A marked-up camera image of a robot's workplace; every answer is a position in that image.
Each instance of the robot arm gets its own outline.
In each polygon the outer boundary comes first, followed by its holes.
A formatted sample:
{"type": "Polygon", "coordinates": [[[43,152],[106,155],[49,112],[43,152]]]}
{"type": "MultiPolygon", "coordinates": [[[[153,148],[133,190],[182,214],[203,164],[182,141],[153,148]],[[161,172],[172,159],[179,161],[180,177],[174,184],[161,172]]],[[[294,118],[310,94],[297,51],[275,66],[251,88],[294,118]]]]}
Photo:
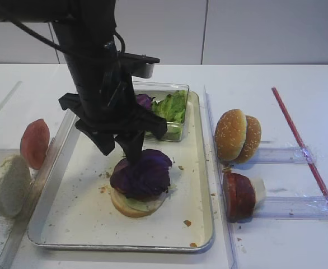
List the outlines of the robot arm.
{"type": "Polygon", "coordinates": [[[124,42],[117,52],[114,8],[115,0],[0,0],[0,21],[52,23],[78,93],[62,96],[62,109],[103,154],[117,142],[134,163],[145,131],[167,131],[165,119],[137,104],[132,83],[132,75],[150,77],[159,59],[127,54],[124,42]]]}

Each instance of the red straw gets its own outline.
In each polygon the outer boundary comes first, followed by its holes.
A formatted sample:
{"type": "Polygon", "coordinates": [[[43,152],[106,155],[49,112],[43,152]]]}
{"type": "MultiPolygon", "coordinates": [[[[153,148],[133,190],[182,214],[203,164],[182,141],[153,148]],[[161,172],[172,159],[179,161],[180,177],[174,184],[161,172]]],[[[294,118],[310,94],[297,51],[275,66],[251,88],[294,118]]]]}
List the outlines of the red straw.
{"type": "MultiPolygon", "coordinates": [[[[303,140],[301,138],[301,136],[299,135],[298,131],[297,131],[297,128],[295,127],[290,115],[288,114],[288,111],[285,107],[285,105],[283,104],[283,101],[280,97],[280,95],[278,94],[278,91],[275,87],[272,88],[272,92],[274,93],[275,97],[276,97],[276,100],[281,108],[281,111],[283,113],[283,115],[285,116],[286,118],[286,121],[289,125],[289,127],[291,128],[291,131],[298,143],[298,145],[302,148],[306,148],[306,146],[304,145],[303,143],[303,140]]],[[[320,190],[322,192],[322,194],[327,198],[328,200],[328,189],[327,189],[327,186],[325,184],[325,182],[323,181],[320,173],[318,172],[317,168],[316,168],[316,165],[315,164],[312,164],[312,163],[309,163],[308,166],[310,167],[311,169],[311,172],[313,174],[313,176],[315,177],[315,180],[318,184],[318,186],[320,187],[320,190]]]]}

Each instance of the purple cabbage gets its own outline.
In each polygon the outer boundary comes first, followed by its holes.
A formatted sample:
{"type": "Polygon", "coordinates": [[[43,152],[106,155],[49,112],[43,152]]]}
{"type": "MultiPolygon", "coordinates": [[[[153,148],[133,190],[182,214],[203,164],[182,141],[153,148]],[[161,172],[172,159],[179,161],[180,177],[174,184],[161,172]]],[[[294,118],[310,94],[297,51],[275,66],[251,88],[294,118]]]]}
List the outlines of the purple cabbage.
{"type": "Polygon", "coordinates": [[[110,184],[127,198],[158,196],[168,192],[171,166],[171,160],[164,153],[146,149],[142,151],[141,159],[133,165],[127,159],[120,160],[114,168],[110,184]]]}
{"type": "Polygon", "coordinates": [[[147,94],[137,94],[136,97],[139,105],[148,110],[151,109],[153,98],[149,97],[147,94]]]}

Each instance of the hamburger bun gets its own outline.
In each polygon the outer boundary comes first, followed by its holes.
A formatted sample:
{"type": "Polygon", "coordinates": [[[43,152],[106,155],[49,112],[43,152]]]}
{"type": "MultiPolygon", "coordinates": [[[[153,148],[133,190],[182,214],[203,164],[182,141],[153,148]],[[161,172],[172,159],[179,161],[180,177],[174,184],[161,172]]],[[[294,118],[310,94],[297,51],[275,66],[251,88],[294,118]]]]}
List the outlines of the hamburger bun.
{"type": "Polygon", "coordinates": [[[239,156],[234,159],[234,162],[242,164],[251,159],[255,154],[257,148],[261,141],[261,125],[260,122],[252,117],[246,116],[247,130],[246,130],[246,140],[243,144],[242,150],[239,156]]]}
{"type": "Polygon", "coordinates": [[[246,117],[239,109],[225,112],[215,129],[218,158],[221,161],[236,159],[246,139],[246,117]]]}
{"type": "Polygon", "coordinates": [[[145,201],[137,201],[139,203],[137,204],[134,199],[129,200],[124,194],[111,188],[110,198],[114,207],[124,216],[144,217],[153,214],[159,207],[161,207],[166,199],[166,193],[163,192],[161,195],[145,201]]]}
{"type": "Polygon", "coordinates": [[[11,155],[0,163],[0,215],[20,213],[31,184],[30,169],[20,155],[11,155]]]}

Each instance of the black cable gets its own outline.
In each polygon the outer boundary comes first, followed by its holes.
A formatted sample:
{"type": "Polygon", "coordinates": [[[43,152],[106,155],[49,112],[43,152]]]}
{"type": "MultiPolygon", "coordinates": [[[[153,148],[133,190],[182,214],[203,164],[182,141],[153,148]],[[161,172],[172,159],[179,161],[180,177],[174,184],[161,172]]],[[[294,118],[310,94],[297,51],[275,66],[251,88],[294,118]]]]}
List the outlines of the black cable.
{"type": "MultiPolygon", "coordinates": [[[[11,23],[13,23],[14,25],[16,25],[18,28],[20,28],[21,30],[23,30],[24,32],[28,33],[29,35],[31,35],[32,37],[36,38],[37,40],[40,40],[41,42],[45,43],[46,45],[73,57],[76,58],[80,58],[83,60],[86,60],[88,62],[91,62],[93,64],[111,64],[111,63],[115,63],[116,61],[119,60],[119,57],[116,57],[115,59],[111,59],[111,60],[100,60],[100,59],[96,59],[96,58],[92,58],[92,57],[87,57],[85,55],[81,55],[78,54],[76,52],[73,52],[71,50],[68,50],[66,48],[61,47],[60,45],[57,45],[56,43],[50,41],[49,39],[45,38],[44,36],[36,33],[35,31],[33,31],[32,29],[28,28],[26,25],[24,25],[21,21],[19,21],[17,18],[13,17],[11,13],[9,13],[8,11],[4,10],[3,8],[0,7],[0,14],[3,15],[6,19],[8,19],[11,23]]],[[[124,53],[125,51],[125,43],[124,43],[124,39],[117,33],[115,32],[115,36],[119,39],[120,43],[121,43],[121,54],[124,53]]]]}

